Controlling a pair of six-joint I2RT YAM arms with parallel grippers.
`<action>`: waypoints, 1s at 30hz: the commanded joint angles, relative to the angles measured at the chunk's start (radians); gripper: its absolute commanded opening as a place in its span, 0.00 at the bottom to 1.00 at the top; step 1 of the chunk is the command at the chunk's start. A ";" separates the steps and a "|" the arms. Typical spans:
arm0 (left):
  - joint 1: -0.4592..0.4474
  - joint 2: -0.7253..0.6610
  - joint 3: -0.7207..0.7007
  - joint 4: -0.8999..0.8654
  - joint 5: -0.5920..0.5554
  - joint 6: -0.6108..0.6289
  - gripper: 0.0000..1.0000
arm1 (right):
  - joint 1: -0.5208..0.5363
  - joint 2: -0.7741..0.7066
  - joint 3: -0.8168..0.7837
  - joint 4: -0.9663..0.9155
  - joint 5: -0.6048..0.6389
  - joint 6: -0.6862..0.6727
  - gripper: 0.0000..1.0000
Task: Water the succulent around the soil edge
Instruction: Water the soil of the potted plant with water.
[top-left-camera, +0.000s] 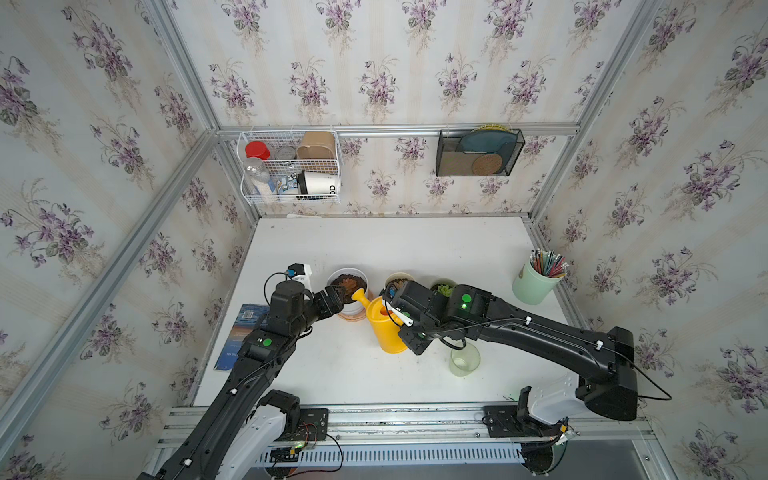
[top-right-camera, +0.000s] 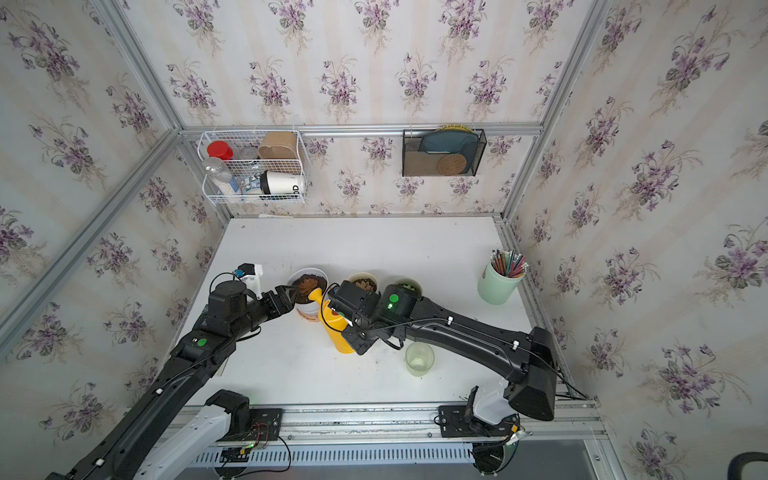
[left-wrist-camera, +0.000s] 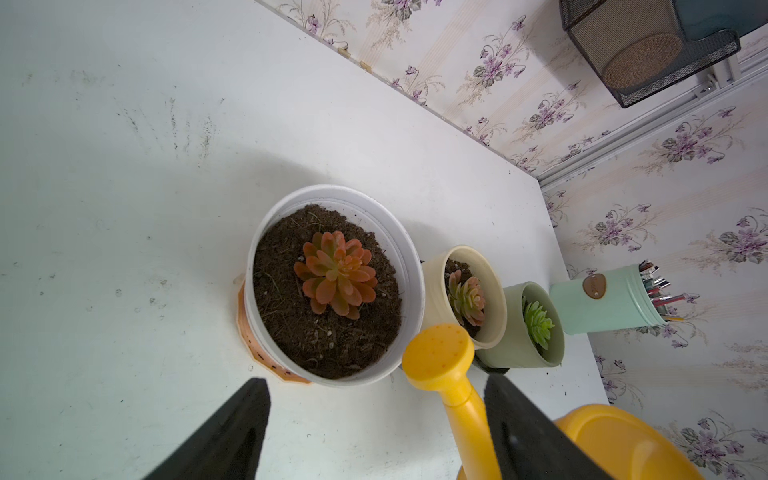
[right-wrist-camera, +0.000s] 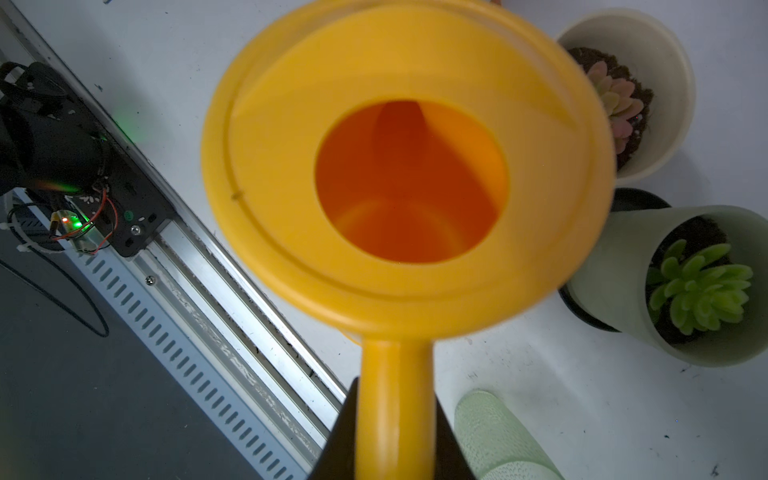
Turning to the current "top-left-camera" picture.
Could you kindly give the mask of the yellow plastic watering can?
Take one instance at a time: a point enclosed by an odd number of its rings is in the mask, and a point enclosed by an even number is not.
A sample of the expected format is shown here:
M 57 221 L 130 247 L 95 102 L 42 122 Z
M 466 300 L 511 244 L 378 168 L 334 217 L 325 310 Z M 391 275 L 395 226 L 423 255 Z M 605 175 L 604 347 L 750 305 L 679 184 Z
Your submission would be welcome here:
M 369 300 L 362 288 L 352 294 L 352 299 L 365 307 L 366 317 L 371 324 L 379 347 L 388 354 L 400 354 L 407 346 L 399 336 L 402 323 L 395 321 L 395 315 L 388 309 L 381 296 Z

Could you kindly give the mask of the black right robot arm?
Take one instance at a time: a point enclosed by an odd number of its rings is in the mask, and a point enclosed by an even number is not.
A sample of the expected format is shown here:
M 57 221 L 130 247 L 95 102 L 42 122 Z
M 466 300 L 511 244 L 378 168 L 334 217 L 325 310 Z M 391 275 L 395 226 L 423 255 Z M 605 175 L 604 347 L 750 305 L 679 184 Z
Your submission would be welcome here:
M 398 333 L 414 354 L 434 340 L 485 341 L 522 350 L 568 370 L 547 386 L 524 387 L 518 418 L 555 425 L 589 411 L 633 421 L 638 411 L 634 336 L 624 328 L 596 332 L 520 309 L 494 294 L 459 284 L 451 295 L 416 281 L 383 290 L 385 307 L 403 325 Z

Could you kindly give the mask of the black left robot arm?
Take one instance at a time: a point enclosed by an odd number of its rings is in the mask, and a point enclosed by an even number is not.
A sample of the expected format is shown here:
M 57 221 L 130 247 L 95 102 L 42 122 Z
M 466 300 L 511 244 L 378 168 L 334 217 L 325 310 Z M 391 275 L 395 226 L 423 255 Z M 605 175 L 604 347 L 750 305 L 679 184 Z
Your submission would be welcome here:
M 246 336 L 229 377 L 183 445 L 152 475 L 141 479 L 212 479 L 257 400 L 295 351 L 299 337 L 344 303 L 333 287 L 311 293 L 294 280 L 277 284 L 269 311 Z

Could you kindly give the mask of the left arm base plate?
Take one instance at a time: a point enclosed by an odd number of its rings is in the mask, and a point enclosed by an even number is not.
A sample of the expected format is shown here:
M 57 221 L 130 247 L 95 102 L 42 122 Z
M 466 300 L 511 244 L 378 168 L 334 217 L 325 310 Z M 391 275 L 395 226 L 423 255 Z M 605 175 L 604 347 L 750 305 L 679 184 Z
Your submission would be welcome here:
M 290 413 L 279 441 L 318 442 L 327 436 L 329 410 L 327 408 L 304 408 Z

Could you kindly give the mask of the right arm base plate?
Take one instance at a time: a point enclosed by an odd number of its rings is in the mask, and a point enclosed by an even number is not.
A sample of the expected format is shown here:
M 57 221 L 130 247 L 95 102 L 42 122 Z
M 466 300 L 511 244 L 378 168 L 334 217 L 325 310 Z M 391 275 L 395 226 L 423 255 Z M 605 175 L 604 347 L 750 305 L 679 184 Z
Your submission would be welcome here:
M 519 413 L 518 405 L 500 404 L 483 407 L 482 423 L 490 438 L 558 438 L 565 430 L 562 421 L 553 425 L 542 423 L 527 413 Z

